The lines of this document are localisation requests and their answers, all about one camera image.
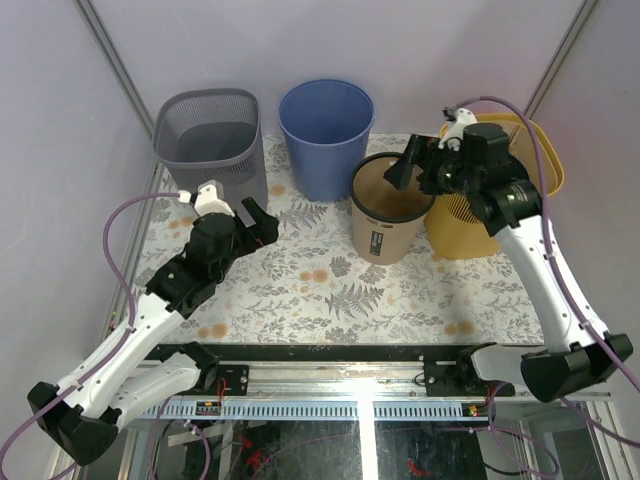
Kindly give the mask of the grey mesh waste basket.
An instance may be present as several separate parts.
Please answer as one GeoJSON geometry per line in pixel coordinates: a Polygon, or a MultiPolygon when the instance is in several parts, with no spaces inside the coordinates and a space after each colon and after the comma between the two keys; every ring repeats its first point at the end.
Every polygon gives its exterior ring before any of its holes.
{"type": "Polygon", "coordinates": [[[246,222],[251,218],[243,199],[267,208],[260,109],[250,92],[215,88],[171,97],[157,115],[152,146],[179,189],[195,192],[214,180],[246,222]]]}

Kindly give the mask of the beige bin with black rim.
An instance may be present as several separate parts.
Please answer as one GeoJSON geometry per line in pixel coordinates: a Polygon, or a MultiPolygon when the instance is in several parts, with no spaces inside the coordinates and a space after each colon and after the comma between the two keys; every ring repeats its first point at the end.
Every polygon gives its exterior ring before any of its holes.
{"type": "Polygon", "coordinates": [[[435,201],[420,191],[415,179],[406,190],[398,190],[384,178],[399,158],[398,152],[371,155],[350,180],[353,244],[360,257],[376,265],[405,257],[435,201]]]}

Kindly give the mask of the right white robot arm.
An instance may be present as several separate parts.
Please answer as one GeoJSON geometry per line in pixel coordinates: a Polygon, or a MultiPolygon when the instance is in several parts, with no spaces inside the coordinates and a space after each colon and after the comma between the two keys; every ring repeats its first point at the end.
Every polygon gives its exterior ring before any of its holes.
{"type": "Polygon", "coordinates": [[[384,174],[395,189],[415,181],[426,195],[459,194],[513,264],[543,332],[541,349],[486,344],[456,369],[458,387],[478,394],[491,381],[522,384],[544,403],[607,380],[634,348],[586,300],[542,215],[543,198],[495,123],[474,123],[443,141],[411,135],[384,174]]]}

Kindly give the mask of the blue plastic bucket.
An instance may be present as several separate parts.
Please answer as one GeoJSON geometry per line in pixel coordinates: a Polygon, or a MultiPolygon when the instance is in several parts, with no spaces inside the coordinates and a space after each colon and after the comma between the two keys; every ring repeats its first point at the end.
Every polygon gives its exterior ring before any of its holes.
{"type": "Polygon", "coordinates": [[[375,122],[369,95],[343,80],[308,81],[282,98],[278,122],[300,192],[312,202],[346,197],[375,122]]]}

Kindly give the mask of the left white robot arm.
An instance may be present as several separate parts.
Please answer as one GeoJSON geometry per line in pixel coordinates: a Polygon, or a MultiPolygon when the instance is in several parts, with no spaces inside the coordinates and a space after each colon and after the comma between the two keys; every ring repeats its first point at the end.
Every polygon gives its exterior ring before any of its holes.
{"type": "Polygon", "coordinates": [[[237,259],[277,241],[278,219],[252,198],[242,205],[251,225],[221,200],[198,208],[189,241],[146,284],[133,319],[121,323],[69,375],[55,384],[40,382],[29,392],[39,427],[78,465],[96,461],[127,424],[156,404],[217,387],[219,359],[197,342],[176,347],[143,374],[132,373],[214,295],[237,259]]]}

